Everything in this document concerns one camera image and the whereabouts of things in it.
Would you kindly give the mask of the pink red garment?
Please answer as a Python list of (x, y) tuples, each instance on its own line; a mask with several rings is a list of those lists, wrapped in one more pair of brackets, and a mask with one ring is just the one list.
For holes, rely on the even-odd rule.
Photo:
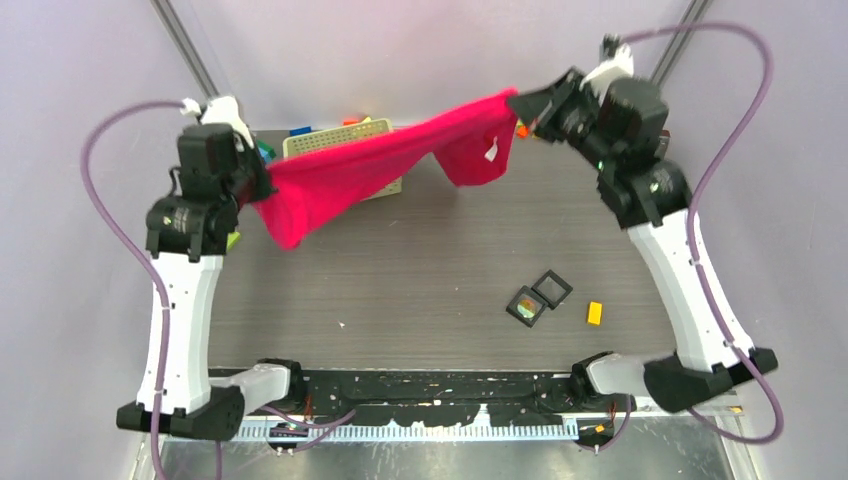
[(508, 169), (518, 118), (507, 102), (517, 94), (507, 88), (391, 133), (278, 161), (268, 169), (275, 193), (254, 208), (276, 244), (294, 249), (428, 154), (456, 187), (496, 181)]

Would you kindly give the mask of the round white brooch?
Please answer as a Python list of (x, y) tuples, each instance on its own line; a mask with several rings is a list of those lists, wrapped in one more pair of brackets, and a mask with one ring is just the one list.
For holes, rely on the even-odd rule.
[(523, 298), (516, 304), (516, 311), (523, 318), (532, 319), (539, 312), (539, 304), (532, 298)]

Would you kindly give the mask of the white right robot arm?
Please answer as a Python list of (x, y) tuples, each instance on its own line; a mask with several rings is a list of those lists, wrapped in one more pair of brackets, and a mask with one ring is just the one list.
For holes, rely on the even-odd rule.
[(703, 287), (715, 272), (685, 175), (660, 151), (669, 109), (656, 85), (623, 76), (600, 88), (571, 69), (507, 104), (539, 139), (571, 146), (595, 168), (599, 196), (647, 265), (672, 326), (665, 357), (602, 352), (575, 363), (577, 406), (596, 410), (621, 394), (678, 413), (776, 370), (775, 352), (753, 343), (723, 291)]

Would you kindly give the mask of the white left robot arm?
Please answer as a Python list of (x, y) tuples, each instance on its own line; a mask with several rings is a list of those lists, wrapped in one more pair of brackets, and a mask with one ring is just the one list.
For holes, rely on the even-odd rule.
[(208, 346), (216, 285), (228, 237), (241, 209), (272, 193), (245, 127), (224, 121), (186, 127), (171, 191), (146, 216), (142, 256), (154, 274), (148, 358), (133, 401), (118, 408), (123, 430), (226, 441), (245, 415), (272, 404), (298, 412), (307, 398), (299, 363), (262, 359), (228, 377), (209, 373)]

